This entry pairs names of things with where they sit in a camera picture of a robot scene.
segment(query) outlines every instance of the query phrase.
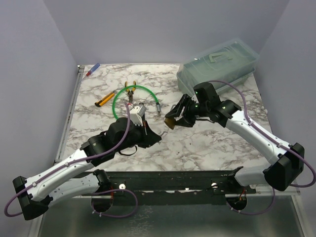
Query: gray floor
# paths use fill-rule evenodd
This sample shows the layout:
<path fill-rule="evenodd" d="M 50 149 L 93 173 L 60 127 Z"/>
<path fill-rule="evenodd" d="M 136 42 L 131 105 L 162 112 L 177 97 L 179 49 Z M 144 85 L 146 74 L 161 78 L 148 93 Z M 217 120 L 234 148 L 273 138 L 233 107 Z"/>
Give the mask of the gray floor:
<path fill-rule="evenodd" d="M 271 197 L 249 197 L 247 211 L 269 205 Z M 117 214 L 131 207 L 115 207 Z M 238 215 L 227 206 L 141 206 L 136 215 L 112 219 L 92 215 L 89 198 L 74 198 L 45 214 L 40 237 L 300 237 L 291 196 L 277 196 L 274 208 L 259 216 Z"/>

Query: translucent storage box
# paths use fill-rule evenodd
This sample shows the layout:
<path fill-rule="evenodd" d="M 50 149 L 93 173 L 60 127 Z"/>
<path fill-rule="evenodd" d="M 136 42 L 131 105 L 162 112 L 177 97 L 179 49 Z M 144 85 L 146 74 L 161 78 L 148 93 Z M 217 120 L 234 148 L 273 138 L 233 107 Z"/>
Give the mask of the translucent storage box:
<path fill-rule="evenodd" d="M 254 72 L 259 55 L 240 39 L 233 39 L 212 47 L 180 65 L 177 73 L 178 87 L 184 94 L 194 95 L 193 87 L 208 80 L 223 80 L 234 85 L 244 83 Z M 218 94 L 229 86 L 213 83 Z"/>

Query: pliers handle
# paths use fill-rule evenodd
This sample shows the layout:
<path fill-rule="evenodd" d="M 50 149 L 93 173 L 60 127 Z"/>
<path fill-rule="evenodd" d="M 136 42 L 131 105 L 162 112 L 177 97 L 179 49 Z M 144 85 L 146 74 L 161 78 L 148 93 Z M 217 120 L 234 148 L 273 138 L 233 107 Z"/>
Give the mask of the pliers handle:
<path fill-rule="evenodd" d="M 136 85 L 136 81 L 133 82 L 133 85 Z M 127 81 L 125 82 L 125 87 L 127 87 Z M 136 87 L 132 88 L 132 91 L 135 91 Z M 129 89 L 126 89 L 127 92 L 129 92 Z"/>

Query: table top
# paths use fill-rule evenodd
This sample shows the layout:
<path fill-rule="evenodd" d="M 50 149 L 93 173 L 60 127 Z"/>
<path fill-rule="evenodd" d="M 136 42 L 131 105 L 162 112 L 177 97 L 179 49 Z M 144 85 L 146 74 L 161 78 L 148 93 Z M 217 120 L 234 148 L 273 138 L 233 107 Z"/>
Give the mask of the table top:
<path fill-rule="evenodd" d="M 73 119 L 63 158 L 71 155 L 91 136 L 107 130 L 115 122 L 111 99 L 98 108 L 95 102 L 110 91 L 118 92 L 125 81 L 150 89 L 160 101 L 162 116 L 157 116 L 156 103 L 146 91 L 136 89 L 134 102 L 143 102 L 146 120 L 150 128 L 160 136 L 162 141 L 150 148 L 139 148 L 137 153 L 125 157 L 117 154 L 114 159 L 98 166 L 108 171 L 178 171 L 178 170 L 230 170 L 238 166 L 252 167 L 266 163 L 264 157 L 239 135 L 234 134 L 218 124 L 197 121 L 193 128 L 176 127 L 169 129 L 163 117 L 177 104 L 182 96 L 177 86 L 176 64 L 138 64 L 138 65 L 101 65 L 90 77 L 82 81 L 79 88 Z M 261 101 L 255 78 L 250 76 L 244 85 L 238 88 L 245 94 L 249 115 L 257 123 L 270 131 L 267 114 Z M 230 90 L 220 96 L 222 100 L 230 99 L 242 106 L 240 95 Z M 117 115 L 126 116 L 124 102 L 128 96 L 124 92 L 117 101 Z M 124 153 L 133 153 L 126 149 Z"/>

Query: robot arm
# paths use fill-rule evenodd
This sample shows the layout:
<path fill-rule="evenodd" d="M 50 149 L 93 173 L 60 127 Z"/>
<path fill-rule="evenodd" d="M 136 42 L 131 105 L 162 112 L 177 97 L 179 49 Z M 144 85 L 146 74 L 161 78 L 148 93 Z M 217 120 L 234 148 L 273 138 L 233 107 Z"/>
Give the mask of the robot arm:
<path fill-rule="evenodd" d="M 235 180 L 241 186 L 250 184 L 269 184 L 273 188 L 284 191 L 303 171 L 303 162 L 281 145 L 304 157 L 304 148 L 296 143 L 294 146 L 283 141 L 258 125 L 252 119 L 250 123 L 240 106 L 231 100 L 221 101 L 213 85 L 203 82 L 194 87 L 198 103 L 187 94 L 165 116 L 165 123 L 174 129 L 176 125 L 192 127 L 197 117 L 209 117 L 211 121 L 237 133 L 254 146 L 268 161 L 266 165 L 251 168 L 242 167 L 235 174 Z M 259 133 L 258 127 L 267 136 Z M 273 137 L 279 145 L 272 143 L 268 137 Z"/>
<path fill-rule="evenodd" d="M 16 192 L 30 186 L 18 196 L 24 218 L 34 219 L 48 210 L 58 201 L 82 194 L 94 193 L 99 189 L 109 190 L 110 181 L 104 170 L 96 170 L 93 174 L 74 178 L 101 163 L 113 159 L 116 152 L 128 147 L 147 148 L 159 142 L 161 137 L 148 126 L 143 105 L 129 106 L 131 123 L 124 141 L 111 153 L 122 139 L 128 125 L 127 118 L 119 118 L 112 123 L 106 132 L 88 139 L 72 155 L 50 169 L 30 178 L 19 176 L 13 180 Z"/>

